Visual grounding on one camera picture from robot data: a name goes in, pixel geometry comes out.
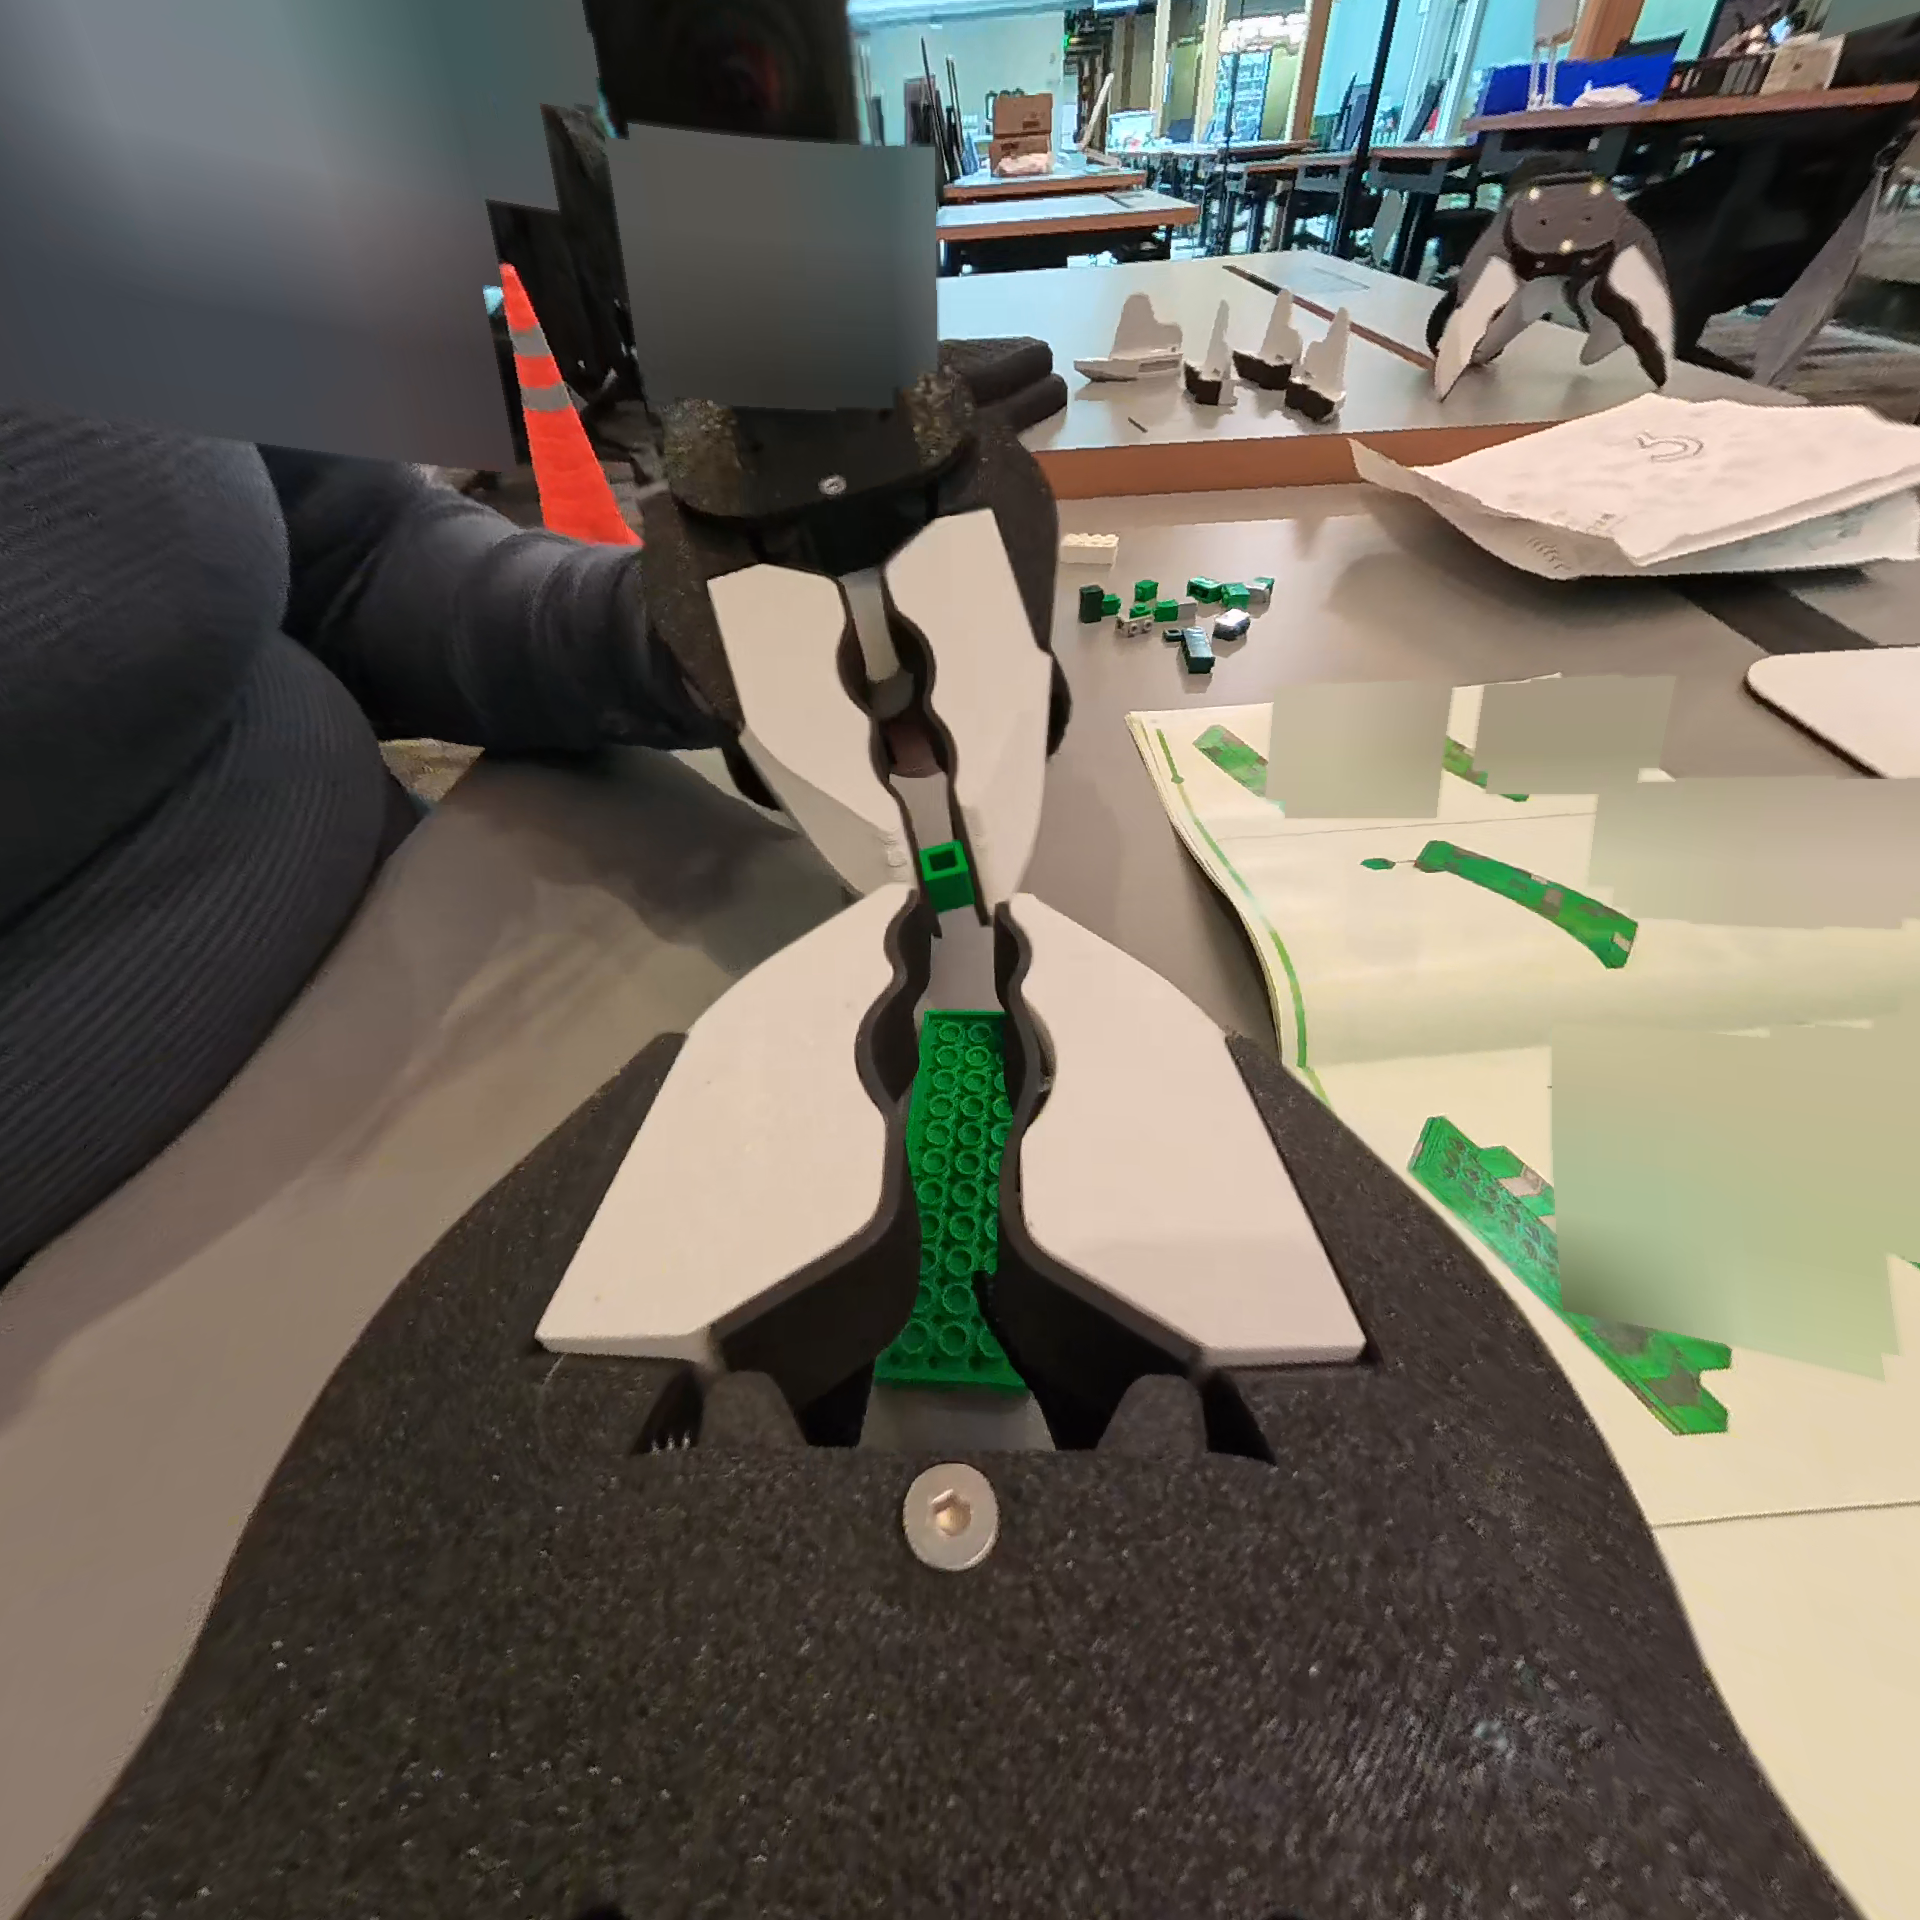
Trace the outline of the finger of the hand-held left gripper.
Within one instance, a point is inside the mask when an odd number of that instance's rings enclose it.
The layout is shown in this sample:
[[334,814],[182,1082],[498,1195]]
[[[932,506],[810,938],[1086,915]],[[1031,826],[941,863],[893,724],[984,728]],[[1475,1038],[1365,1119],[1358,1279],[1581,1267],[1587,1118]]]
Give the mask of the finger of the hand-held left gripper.
[[883,563],[886,606],[919,645],[923,710],[978,911],[1019,893],[1043,815],[1052,655],[1038,644],[996,515],[941,515]]
[[909,834],[879,736],[844,673],[840,581],[756,563],[707,585],[739,704],[739,746],[782,809],[858,895],[909,880]]

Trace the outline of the green studded brick plate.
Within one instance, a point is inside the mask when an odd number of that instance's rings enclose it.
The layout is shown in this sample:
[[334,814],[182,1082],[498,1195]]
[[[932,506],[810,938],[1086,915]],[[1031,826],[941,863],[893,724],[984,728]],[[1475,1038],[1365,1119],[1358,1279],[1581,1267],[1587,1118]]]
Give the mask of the green studded brick plate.
[[981,1308],[998,1267],[999,1161],[1011,1129],[1003,1033],[1006,1017],[992,1009],[929,1009],[919,1023],[906,1129],[917,1285],[874,1362],[877,1386],[1025,1391]]

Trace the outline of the person's left forearm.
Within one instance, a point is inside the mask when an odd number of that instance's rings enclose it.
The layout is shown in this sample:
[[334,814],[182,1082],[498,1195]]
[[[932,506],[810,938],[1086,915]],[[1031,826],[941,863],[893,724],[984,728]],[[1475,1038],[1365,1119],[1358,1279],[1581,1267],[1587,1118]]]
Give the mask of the person's left forearm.
[[257,453],[290,553],[282,628],[375,736],[501,756],[735,736],[649,630],[635,545],[520,530],[409,464]]

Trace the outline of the desk with wooden edge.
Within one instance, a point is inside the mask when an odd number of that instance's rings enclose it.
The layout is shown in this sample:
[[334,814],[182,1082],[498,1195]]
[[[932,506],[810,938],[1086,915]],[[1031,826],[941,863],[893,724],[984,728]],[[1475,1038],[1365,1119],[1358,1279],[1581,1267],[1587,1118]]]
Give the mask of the desk with wooden edge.
[[1042,337],[1056,365],[1110,346],[1127,297],[1144,296],[1187,347],[1205,346],[1217,307],[1229,341],[1259,343],[1276,293],[1293,296],[1303,339],[1343,309],[1351,322],[1346,394],[1314,423],[1276,395],[1241,389],[1231,407],[1187,400],[1181,377],[1091,384],[1069,375],[1067,405],[1023,431],[1058,499],[1213,493],[1346,483],[1351,442],[1401,465],[1454,458],[1625,404],[1650,389],[1629,350],[1583,361],[1583,335],[1530,324],[1485,367],[1435,395],[1428,314],[1437,289],[1318,252],[1187,257],[1108,267],[966,276],[938,293],[950,337]]

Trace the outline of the grey desk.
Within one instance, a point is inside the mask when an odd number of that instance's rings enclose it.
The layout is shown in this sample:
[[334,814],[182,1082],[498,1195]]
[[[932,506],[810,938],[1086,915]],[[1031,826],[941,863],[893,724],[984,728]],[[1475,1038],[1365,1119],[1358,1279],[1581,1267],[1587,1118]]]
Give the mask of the grey desk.
[[[1274,563],[1191,704],[1307,681],[1678,677],[1667,767],[1857,778],[1746,685],[1916,632],[1916,569],[1572,587],[1359,487],[1075,499],[1126,559]],[[711,776],[480,762],[211,1107],[3,1285],[1,1906],[21,1916],[179,1681],[296,1430],[430,1246],[656,1033],[831,904]]]

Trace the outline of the pile of small green bricks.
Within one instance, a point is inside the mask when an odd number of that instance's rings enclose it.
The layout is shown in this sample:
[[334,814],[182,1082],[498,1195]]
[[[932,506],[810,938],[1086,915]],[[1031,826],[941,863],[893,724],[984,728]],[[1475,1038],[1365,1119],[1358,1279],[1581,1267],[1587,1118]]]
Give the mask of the pile of small green bricks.
[[1127,594],[1100,583],[1075,590],[1072,618],[1082,628],[1106,628],[1120,640],[1156,638],[1167,644],[1185,680],[1205,681],[1222,657],[1241,647],[1254,621],[1274,608],[1278,579],[1191,576],[1181,591],[1160,591],[1144,578]]

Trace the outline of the black pouch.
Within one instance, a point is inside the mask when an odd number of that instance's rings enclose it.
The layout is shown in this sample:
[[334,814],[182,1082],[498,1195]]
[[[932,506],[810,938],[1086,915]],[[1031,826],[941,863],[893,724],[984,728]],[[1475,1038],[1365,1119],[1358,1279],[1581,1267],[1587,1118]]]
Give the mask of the black pouch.
[[966,385],[979,419],[1016,435],[1061,415],[1069,401],[1043,337],[939,339],[938,364]]

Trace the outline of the open building instruction booklet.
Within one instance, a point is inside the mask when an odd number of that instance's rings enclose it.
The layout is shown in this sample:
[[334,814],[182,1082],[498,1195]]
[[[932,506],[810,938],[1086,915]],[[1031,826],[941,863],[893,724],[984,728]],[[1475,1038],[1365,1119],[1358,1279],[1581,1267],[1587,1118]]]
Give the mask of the open building instruction booklet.
[[1916,925],[1640,922],[1590,878],[1596,798],[1495,791],[1455,685],[1408,818],[1292,822],[1271,706],[1135,710],[1164,814],[1256,949],[1281,1060],[1468,1241],[1548,1337],[1636,1495],[1740,1732],[1864,1916],[1916,1916],[1916,1270],[1869,1370],[1564,1308],[1549,1030],[1654,993],[1757,1009],[1768,968],[1896,980]]

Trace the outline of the background wooden table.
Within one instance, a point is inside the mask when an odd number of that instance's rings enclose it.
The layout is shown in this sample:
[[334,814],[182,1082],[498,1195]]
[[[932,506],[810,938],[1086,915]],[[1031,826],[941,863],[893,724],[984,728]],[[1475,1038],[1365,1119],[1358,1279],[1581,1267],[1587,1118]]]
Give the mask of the background wooden table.
[[1164,261],[1199,207],[1156,190],[1053,193],[946,204],[936,215],[938,274],[1018,274],[1078,257]]
[[1080,170],[1053,166],[1038,173],[996,173],[988,166],[978,166],[946,181],[939,187],[939,204],[974,205],[1031,197],[1113,193],[1139,190],[1146,184],[1146,170],[1135,166],[1093,166]]

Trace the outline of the person's torso in dark sweater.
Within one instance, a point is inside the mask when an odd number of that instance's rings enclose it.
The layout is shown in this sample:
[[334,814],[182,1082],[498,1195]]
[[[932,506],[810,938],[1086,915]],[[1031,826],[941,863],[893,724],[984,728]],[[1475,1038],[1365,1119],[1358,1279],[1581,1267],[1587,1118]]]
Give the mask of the person's torso in dark sweater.
[[3,407],[3,1278],[257,1051],[420,805],[252,444]]

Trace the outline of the crumpled white paper sheets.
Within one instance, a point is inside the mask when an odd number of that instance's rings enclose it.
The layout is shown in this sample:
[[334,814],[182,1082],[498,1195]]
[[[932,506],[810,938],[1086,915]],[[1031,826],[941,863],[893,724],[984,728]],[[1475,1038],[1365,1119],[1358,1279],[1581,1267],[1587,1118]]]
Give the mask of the crumpled white paper sheets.
[[1435,465],[1351,455],[1363,482],[1553,581],[1917,556],[1917,427],[1859,404],[1647,394]]

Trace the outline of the spare hand-held gripper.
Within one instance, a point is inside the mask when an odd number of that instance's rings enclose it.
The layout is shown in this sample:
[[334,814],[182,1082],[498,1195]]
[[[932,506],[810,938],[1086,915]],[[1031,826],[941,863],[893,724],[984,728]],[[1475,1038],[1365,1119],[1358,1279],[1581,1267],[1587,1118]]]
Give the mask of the spare hand-held gripper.
[[1525,160],[1428,319],[1435,397],[1557,305],[1585,331],[1583,365],[1627,347],[1651,387],[1667,385],[1673,303],[1651,230],[1607,180]]

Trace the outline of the blue bin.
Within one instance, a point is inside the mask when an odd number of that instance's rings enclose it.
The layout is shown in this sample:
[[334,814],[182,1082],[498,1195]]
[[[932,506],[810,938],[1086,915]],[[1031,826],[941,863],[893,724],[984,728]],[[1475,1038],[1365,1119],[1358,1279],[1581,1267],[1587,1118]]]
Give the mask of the blue bin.
[[1499,117],[1542,107],[1625,106],[1661,97],[1675,54],[1660,50],[1650,56],[1603,60],[1562,60],[1543,77],[1543,65],[1509,61],[1492,67],[1475,117]]

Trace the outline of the white rounded board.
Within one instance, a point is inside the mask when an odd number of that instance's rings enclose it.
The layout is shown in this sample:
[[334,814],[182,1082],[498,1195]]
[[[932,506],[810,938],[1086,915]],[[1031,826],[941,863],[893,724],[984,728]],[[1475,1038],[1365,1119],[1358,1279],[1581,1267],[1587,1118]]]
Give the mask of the white rounded board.
[[1856,767],[1917,778],[1917,645],[1771,654],[1746,667],[1743,687]]

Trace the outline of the long dark background table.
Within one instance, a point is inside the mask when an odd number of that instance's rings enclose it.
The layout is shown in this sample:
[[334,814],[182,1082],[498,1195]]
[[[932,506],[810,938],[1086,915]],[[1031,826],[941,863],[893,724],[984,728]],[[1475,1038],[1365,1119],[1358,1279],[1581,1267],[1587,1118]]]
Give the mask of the long dark background table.
[[1597,177],[1651,176],[1684,151],[1729,151],[1763,184],[1808,171],[1859,186],[1896,157],[1916,128],[1916,81],[1673,97],[1638,104],[1525,107],[1465,121],[1485,180],[1531,155],[1557,155]]

